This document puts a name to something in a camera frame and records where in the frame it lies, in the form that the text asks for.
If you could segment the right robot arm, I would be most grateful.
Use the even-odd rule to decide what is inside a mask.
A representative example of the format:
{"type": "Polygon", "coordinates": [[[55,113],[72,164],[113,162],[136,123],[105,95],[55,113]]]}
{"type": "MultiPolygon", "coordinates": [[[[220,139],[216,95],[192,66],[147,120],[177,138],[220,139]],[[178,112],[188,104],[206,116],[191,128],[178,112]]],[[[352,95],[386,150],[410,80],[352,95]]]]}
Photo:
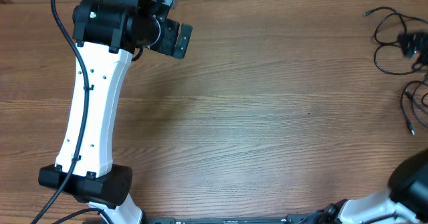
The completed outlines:
{"type": "MultiPolygon", "coordinates": [[[[427,31],[404,31],[397,40],[379,42],[401,49],[407,58],[419,53],[413,71],[427,66],[427,31]]],[[[361,199],[343,199],[314,211],[297,223],[427,223],[427,148],[404,160],[387,187],[361,199]]]]}

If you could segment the black cable silver plug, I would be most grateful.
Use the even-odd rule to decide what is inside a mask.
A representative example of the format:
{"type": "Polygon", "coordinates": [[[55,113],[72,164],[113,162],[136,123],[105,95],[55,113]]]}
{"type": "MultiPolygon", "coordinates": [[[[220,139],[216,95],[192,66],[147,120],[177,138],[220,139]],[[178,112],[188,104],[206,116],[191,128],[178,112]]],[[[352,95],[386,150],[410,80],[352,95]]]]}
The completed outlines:
{"type": "Polygon", "coordinates": [[[373,54],[373,62],[374,62],[374,64],[375,64],[375,66],[376,66],[376,67],[377,67],[381,72],[383,72],[383,73],[385,73],[385,74],[388,74],[388,75],[393,75],[393,76],[406,76],[406,75],[414,74],[414,73],[417,73],[417,72],[427,71],[427,65],[426,65],[426,66],[423,66],[422,64],[418,64],[418,63],[417,63],[417,59],[416,59],[416,60],[415,60],[415,62],[411,65],[411,70],[410,70],[410,71],[408,71],[408,72],[391,72],[391,71],[388,71],[388,70],[386,70],[386,69],[384,69],[384,68],[382,68],[382,67],[380,67],[380,66],[379,66],[379,64],[378,64],[378,62],[377,62],[377,54],[378,54],[378,52],[379,52],[383,47],[397,47],[397,48],[399,48],[399,49],[400,49],[399,43],[398,43],[398,41],[397,41],[397,38],[396,38],[396,40],[394,40],[394,41],[381,41],[381,40],[378,38],[378,34],[379,34],[379,31],[380,31],[380,28],[382,27],[383,23],[384,23],[386,20],[388,20],[390,17],[394,17],[394,16],[397,16],[397,17],[398,17],[398,19],[399,19],[399,21],[400,21],[400,23],[401,23],[401,25],[402,25],[402,27],[403,27],[403,31],[402,31],[402,32],[400,32],[399,34],[401,34],[401,33],[414,33],[414,32],[417,32],[417,31],[412,31],[412,32],[410,32],[410,31],[408,30],[408,26],[407,26],[407,22],[406,22],[406,20],[417,21],[417,22],[420,22],[420,23],[423,23],[423,24],[427,25],[427,20],[426,20],[426,19],[423,19],[423,18],[420,18],[420,17],[413,17],[413,16],[405,15],[405,14],[403,14],[403,13],[401,13],[401,12],[397,11],[395,8],[387,7],[387,6],[381,6],[381,7],[376,7],[376,8],[374,8],[374,9],[370,9],[370,10],[368,10],[368,11],[364,12],[364,13],[363,13],[363,16],[364,16],[364,17],[367,17],[367,16],[369,16],[369,15],[371,15],[371,14],[373,14],[373,13],[377,12],[377,11],[381,11],[381,10],[387,10],[387,11],[390,11],[391,13],[390,13],[390,14],[388,14],[387,16],[385,16],[385,17],[384,17],[384,18],[379,22],[379,24],[378,24],[378,25],[377,25],[377,27],[375,28],[375,31],[374,31],[374,33],[373,33],[373,35],[372,35],[372,37],[374,38],[374,41],[375,41],[375,42],[377,42],[377,43],[378,43],[378,45],[379,45],[379,46],[376,48],[376,50],[374,51],[374,54],[373,54]]]}

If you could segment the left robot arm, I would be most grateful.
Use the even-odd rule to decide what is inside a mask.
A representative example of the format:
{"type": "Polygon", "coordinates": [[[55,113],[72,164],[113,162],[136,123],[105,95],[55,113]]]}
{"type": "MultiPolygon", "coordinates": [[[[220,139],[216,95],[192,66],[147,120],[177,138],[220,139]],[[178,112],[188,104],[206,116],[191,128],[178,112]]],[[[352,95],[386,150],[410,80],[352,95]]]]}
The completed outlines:
{"type": "Polygon", "coordinates": [[[114,164],[112,134],[120,91],[145,49],[184,58],[193,28],[168,18],[178,0],[82,0],[65,39],[76,56],[68,127],[41,186],[66,193],[105,223],[146,223],[130,196],[132,169],[114,164]]]}

